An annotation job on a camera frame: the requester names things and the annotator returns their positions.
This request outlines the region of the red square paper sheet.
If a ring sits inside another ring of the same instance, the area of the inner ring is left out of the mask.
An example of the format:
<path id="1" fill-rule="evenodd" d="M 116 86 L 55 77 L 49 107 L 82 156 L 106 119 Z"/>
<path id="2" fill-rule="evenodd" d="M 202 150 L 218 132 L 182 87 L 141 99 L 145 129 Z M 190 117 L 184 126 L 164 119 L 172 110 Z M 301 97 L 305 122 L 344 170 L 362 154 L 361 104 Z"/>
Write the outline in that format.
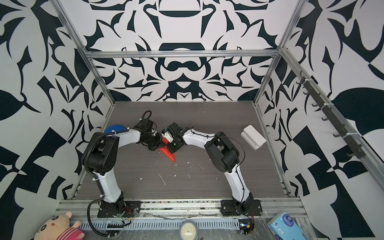
<path id="1" fill-rule="evenodd" d="M 169 141 L 166 138 L 162 138 L 162 144 L 161 147 L 159 148 L 160 152 L 163 153 L 169 160 L 171 160 L 173 163 L 175 162 L 175 154 L 173 154 L 167 144 Z"/>

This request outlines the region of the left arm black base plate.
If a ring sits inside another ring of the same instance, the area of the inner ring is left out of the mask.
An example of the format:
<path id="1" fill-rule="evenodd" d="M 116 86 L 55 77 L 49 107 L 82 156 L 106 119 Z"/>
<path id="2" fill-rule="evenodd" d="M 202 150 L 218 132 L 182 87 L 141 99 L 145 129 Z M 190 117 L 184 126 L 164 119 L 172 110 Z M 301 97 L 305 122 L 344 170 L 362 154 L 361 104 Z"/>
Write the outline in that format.
<path id="1" fill-rule="evenodd" d="M 112 218 L 120 215 L 123 218 L 130 218 L 138 215 L 141 210 L 141 201 L 120 201 L 117 203 L 107 203 L 101 201 L 98 218 Z"/>

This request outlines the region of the black wall hook rack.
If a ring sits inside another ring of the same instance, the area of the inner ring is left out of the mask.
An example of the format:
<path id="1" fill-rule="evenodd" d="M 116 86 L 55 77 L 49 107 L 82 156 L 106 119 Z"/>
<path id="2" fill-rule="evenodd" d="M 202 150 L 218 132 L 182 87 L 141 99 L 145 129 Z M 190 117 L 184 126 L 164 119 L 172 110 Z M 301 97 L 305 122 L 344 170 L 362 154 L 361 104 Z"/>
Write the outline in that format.
<path id="1" fill-rule="evenodd" d="M 349 157 L 357 157 L 361 159 L 366 156 L 365 151 L 363 150 L 362 144 L 357 141 L 355 136 L 358 133 L 355 133 L 346 125 L 346 121 L 342 120 L 341 113 L 337 110 L 336 106 L 331 103 L 327 96 L 323 93 L 323 91 L 318 87 L 316 82 L 313 79 L 306 78 L 303 74 L 303 71 L 300 71 L 300 81 L 297 82 L 298 85 L 303 85 L 303 87 L 307 90 L 304 92 L 305 95 L 311 96 L 315 104 L 312 104 L 314 108 L 318 108 L 321 110 L 325 118 L 322 118 L 322 121 L 329 121 L 335 130 L 336 134 L 333 134 L 335 138 L 342 138 L 347 146 L 350 148 L 351 153 L 347 155 Z"/>

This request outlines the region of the round analog clock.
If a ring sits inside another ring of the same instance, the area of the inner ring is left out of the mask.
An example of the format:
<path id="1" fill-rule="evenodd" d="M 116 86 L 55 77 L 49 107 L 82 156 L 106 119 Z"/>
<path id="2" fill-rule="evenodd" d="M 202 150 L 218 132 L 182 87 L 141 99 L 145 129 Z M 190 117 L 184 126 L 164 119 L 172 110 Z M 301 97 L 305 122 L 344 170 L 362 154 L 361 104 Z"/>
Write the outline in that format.
<path id="1" fill-rule="evenodd" d="M 194 222 L 185 221 L 181 224 L 179 234 L 181 240 L 197 240 L 199 237 L 199 230 Z"/>

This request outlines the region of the white rectangular box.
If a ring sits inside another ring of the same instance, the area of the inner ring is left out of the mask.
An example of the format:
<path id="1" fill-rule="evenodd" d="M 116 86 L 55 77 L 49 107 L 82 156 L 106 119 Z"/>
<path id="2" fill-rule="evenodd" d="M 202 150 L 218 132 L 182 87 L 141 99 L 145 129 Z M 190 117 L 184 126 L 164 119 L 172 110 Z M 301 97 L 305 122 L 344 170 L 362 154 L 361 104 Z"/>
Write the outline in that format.
<path id="1" fill-rule="evenodd" d="M 267 140 L 252 125 L 248 125 L 241 132 L 241 137 L 254 149 L 258 150 Z"/>

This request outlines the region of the blue tissue pack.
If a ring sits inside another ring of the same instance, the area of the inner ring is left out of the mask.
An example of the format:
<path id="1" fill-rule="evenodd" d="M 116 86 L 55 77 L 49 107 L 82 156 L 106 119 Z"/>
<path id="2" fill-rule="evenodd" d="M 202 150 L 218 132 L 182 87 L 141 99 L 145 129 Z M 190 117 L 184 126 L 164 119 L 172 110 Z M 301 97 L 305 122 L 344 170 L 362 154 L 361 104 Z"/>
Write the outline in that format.
<path id="1" fill-rule="evenodd" d="M 278 240 L 309 240 L 287 212 L 279 212 L 267 223 L 267 226 Z"/>

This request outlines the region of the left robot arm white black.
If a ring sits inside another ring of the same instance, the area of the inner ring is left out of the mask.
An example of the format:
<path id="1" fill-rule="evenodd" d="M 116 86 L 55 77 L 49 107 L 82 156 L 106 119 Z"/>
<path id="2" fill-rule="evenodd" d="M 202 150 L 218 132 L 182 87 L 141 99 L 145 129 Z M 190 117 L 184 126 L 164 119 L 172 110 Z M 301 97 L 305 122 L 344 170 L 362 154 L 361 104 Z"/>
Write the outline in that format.
<path id="1" fill-rule="evenodd" d="M 102 201 L 117 203 L 123 198 L 123 192 L 117 184 L 114 167 L 118 150 L 130 144 L 142 144 L 154 151 L 162 143 L 157 125 L 150 119 L 141 119 L 132 128 L 114 125 L 102 132 L 93 134 L 81 157 L 81 164 L 96 181 L 101 192 Z"/>

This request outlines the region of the blue cloth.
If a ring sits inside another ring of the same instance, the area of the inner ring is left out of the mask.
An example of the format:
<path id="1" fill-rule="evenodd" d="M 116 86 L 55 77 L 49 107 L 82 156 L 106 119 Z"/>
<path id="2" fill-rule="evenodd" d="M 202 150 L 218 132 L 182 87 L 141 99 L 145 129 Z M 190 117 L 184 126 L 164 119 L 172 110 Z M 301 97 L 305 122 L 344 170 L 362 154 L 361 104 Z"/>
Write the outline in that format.
<path id="1" fill-rule="evenodd" d="M 123 125 L 111 125 L 105 129 L 104 133 L 106 134 L 106 133 L 112 133 L 112 132 L 119 132 L 126 129 L 127 128 L 124 127 Z"/>

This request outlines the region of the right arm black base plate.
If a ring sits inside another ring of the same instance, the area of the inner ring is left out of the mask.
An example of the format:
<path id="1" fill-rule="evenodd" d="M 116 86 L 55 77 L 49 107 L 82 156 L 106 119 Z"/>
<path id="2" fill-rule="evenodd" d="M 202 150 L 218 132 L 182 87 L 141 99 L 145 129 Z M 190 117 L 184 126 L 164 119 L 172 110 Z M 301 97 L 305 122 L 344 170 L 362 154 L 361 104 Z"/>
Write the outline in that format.
<path id="1" fill-rule="evenodd" d="M 261 216 L 263 209 L 259 200 L 253 200 L 247 209 L 235 200 L 221 200 L 220 212 L 224 217 L 246 215 Z"/>

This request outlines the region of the pink plush toy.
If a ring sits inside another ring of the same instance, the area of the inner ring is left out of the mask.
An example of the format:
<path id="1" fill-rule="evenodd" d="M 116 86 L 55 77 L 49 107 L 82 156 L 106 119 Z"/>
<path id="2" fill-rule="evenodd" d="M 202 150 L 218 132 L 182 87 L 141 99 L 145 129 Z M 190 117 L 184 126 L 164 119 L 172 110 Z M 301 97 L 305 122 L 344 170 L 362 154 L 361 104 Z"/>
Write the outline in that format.
<path id="1" fill-rule="evenodd" d="M 54 216 L 37 231 L 34 240 L 82 240 L 85 234 L 79 229 L 81 221 L 70 226 L 72 212 Z"/>

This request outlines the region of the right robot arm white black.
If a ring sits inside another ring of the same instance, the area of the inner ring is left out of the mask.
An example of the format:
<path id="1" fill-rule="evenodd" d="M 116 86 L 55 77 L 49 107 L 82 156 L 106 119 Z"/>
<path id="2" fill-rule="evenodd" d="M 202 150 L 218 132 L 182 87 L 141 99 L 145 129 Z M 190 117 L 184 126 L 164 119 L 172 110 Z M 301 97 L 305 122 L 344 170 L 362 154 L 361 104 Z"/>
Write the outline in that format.
<path id="1" fill-rule="evenodd" d="M 195 146 L 206 150 L 211 162 L 224 173 L 232 191 L 232 197 L 240 204 L 245 204 L 252 194 L 241 173 L 240 152 L 223 132 L 206 134 L 193 128 L 181 128 L 172 123 L 162 130 L 162 137 L 170 154 L 176 153 L 183 146 Z"/>

